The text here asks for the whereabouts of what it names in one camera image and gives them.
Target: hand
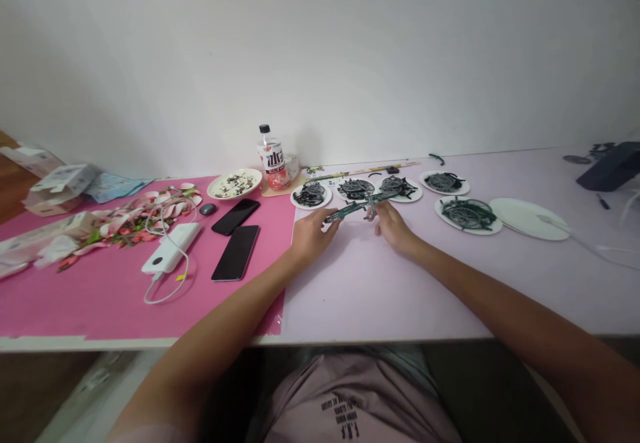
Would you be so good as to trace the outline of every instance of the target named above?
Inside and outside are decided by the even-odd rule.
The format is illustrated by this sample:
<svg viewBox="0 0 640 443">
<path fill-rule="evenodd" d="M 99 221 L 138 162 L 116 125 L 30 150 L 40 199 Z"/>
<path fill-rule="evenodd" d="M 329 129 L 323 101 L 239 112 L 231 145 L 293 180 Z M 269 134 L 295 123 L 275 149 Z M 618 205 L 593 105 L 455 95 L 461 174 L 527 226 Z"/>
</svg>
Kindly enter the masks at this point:
<svg viewBox="0 0 640 443">
<path fill-rule="evenodd" d="M 338 209 L 317 209 L 293 225 L 293 239 L 289 251 L 295 258 L 303 264 L 311 264 L 322 255 L 342 223 L 342 220 L 335 221 L 323 232 L 325 218 L 337 211 Z"/>
<path fill-rule="evenodd" d="M 408 255 L 421 241 L 409 227 L 389 201 L 384 200 L 375 205 L 375 212 L 380 221 L 375 225 L 375 234 L 385 240 L 398 253 Z"/>
</svg>

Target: bowl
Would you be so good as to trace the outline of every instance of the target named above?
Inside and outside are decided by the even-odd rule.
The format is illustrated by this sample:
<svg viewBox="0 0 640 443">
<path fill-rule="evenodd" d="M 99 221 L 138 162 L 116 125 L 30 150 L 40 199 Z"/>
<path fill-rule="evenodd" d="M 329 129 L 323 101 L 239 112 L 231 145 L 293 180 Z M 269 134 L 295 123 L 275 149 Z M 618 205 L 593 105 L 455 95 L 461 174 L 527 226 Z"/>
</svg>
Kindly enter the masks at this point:
<svg viewBox="0 0 640 443">
<path fill-rule="evenodd" d="M 223 185 L 228 185 L 228 179 L 234 177 L 235 175 L 247 175 L 248 177 L 253 177 L 254 183 L 251 185 L 251 188 L 244 190 L 239 195 L 234 195 L 233 197 L 216 197 L 216 195 L 220 195 L 222 191 Z M 255 169 L 239 169 L 233 171 L 231 173 L 227 173 L 226 175 L 221 175 L 217 177 L 214 181 L 209 184 L 207 188 L 207 195 L 209 195 L 214 200 L 238 200 L 248 195 L 252 191 L 254 191 L 260 184 L 262 183 L 262 173 Z"/>
</svg>

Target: wooden stick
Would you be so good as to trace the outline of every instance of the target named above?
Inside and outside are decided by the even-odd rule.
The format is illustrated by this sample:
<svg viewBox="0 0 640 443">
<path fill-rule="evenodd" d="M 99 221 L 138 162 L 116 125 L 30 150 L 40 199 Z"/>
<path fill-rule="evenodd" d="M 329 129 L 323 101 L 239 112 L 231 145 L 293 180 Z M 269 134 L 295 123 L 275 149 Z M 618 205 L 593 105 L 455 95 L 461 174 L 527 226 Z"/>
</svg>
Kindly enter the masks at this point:
<svg viewBox="0 0 640 443">
<path fill-rule="evenodd" d="M 372 173 L 377 171 L 386 170 L 389 167 L 393 168 L 402 168 L 402 167 L 410 167 L 411 165 L 420 165 L 420 162 L 409 162 L 409 163 L 399 163 L 397 165 L 387 165 L 386 167 L 377 167 L 366 170 L 354 170 L 351 172 L 345 173 L 334 173 L 333 175 L 323 175 L 322 177 L 313 177 L 312 179 L 307 179 L 307 181 L 318 181 L 318 180 L 329 180 L 334 178 L 346 177 L 348 175 L 359 175 L 360 173 Z"/>
</svg>

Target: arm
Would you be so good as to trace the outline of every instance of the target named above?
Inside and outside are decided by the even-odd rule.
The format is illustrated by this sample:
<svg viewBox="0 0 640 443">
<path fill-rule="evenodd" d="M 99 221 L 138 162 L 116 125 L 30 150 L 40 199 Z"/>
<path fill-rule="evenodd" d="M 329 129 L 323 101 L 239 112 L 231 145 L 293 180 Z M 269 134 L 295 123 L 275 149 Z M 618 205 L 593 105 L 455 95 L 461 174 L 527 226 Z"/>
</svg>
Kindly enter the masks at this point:
<svg viewBox="0 0 640 443">
<path fill-rule="evenodd" d="M 149 424 L 170 424 L 193 436 L 213 383 L 237 358 L 276 296 L 327 248 L 339 223 L 326 232 L 321 209 L 293 226 L 291 248 L 213 309 L 155 365 L 118 417 L 107 441 Z"/>
<path fill-rule="evenodd" d="M 388 202 L 376 206 L 383 234 L 431 273 L 522 361 L 558 391 L 588 441 L 640 441 L 640 372 L 600 340 L 413 234 Z"/>
</svg>

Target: bottle label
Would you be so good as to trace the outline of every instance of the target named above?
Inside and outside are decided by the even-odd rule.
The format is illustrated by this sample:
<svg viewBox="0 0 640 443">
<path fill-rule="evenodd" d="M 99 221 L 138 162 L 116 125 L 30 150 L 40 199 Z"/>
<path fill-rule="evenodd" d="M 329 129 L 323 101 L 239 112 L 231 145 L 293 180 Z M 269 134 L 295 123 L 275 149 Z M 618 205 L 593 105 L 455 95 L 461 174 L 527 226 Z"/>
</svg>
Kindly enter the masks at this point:
<svg viewBox="0 0 640 443">
<path fill-rule="evenodd" d="M 267 173 L 267 182 L 273 190 L 287 188 L 291 181 L 285 168 L 285 156 L 282 153 L 282 144 L 275 143 L 266 147 L 258 146 L 258 155 Z"/>
</svg>

